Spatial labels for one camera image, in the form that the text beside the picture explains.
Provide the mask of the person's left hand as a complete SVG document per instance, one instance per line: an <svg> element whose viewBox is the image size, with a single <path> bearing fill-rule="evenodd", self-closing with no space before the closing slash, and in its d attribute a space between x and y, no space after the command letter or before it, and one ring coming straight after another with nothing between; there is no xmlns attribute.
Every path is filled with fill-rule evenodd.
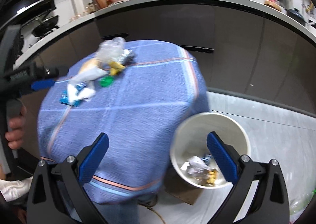
<svg viewBox="0 0 316 224"><path fill-rule="evenodd" d="M19 149L23 144L24 125L25 125L26 108L21 106L20 114L8 121L11 131L6 132L5 138L12 150Z"/></svg>

